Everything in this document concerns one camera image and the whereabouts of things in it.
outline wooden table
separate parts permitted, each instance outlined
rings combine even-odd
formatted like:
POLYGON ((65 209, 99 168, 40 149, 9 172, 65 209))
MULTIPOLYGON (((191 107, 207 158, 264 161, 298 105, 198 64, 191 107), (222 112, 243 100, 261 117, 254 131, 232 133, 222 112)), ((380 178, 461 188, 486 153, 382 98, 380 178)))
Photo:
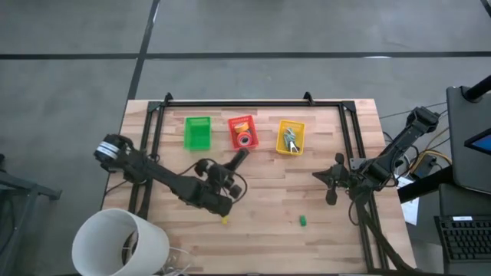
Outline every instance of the wooden table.
MULTIPOLYGON (((356 105, 366 154, 375 157, 385 145, 375 102, 356 100, 356 105)), ((146 110, 146 100, 131 100, 125 111, 120 133, 130 137, 135 145, 140 144, 146 110)), ((167 107, 160 137, 160 164, 181 172, 203 157, 218 163, 230 161, 235 151, 227 120, 246 114, 254 116, 259 146, 237 171, 247 180, 249 191, 233 206, 229 223, 223 225, 218 215, 186 206, 158 182, 153 184, 148 221, 166 231, 171 246, 195 256, 189 273, 366 271, 360 230, 348 219, 348 196, 338 190, 338 204, 327 205, 326 185, 311 175, 333 165, 336 153, 345 153, 336 108, 167 107), (186 117, 200 116, 212 117, 212 147, 209 151, 190 152, 183 148, 184 121, 186 117), (278 125, 283 119, 305 123, 302 156, 285 156, 275 151, 278 125), (306 227, 300 226, 300 215, 305 215, 306 227)), ((149 147, 155 121, 154 118, 150 128, 149 147)), ((353 133, 351 142, 355 150, 353 133)), ((108 188, 121 180, 122 175, 111 176, 108 188)), ((103 209, 127 209, 130 190, 128 184, 112 191, 106 196, 103 209)), ((403 259, 414 266, 397 191, 386 188, 376 193, 376 202, 383 233, 403 259)), ((371 243, 377 259, 373 239, 371 243)), ((190 261, 185 257, 180 257, 177 267, 190 261)))

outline keyboard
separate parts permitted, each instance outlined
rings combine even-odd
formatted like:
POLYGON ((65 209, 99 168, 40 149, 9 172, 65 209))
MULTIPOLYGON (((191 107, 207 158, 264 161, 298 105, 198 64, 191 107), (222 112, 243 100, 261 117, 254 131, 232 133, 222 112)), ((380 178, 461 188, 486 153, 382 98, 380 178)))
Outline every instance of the keyboard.
POLYGON ((490 216, 435 216, 448 262, 491 261, 490 216))

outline tape roll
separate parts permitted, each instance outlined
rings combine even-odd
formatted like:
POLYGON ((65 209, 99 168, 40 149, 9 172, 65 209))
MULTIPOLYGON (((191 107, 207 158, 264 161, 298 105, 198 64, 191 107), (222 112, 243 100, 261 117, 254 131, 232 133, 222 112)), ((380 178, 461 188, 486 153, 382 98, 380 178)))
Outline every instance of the tape roll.
POLYGON ((237 143, 239 146, 250 146, 252 144, 252 135, 246 131, 237 135, 237 143))
POLYGON ((249 124, 247 122, 240 123, 240 124, 237 124, 236 126, 234 126, 233 128, 234 128, 234 130, 236 130, 237 133, 242 133, 242 132, 247 131, 249 129, 249 124))

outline small green block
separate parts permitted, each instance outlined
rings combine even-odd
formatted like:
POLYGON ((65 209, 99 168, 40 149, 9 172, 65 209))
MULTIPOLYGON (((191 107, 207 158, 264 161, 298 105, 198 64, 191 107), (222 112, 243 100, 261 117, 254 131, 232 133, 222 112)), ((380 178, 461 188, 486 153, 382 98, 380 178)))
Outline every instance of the small green block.
POLYGON ((304 215, 300 216, 300 225, 301 226, 306 226, 307 225, 307 220, 305 219, 304 215))

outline green bin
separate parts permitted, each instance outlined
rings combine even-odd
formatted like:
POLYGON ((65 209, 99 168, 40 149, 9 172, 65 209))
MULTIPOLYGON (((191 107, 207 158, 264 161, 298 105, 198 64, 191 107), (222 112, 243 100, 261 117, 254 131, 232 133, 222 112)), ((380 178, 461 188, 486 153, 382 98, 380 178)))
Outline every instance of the green bin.
POLYGON ((209 150, 212 145, 212 122, 210 117, 187 117, 184 131, 184 148, 209 150))

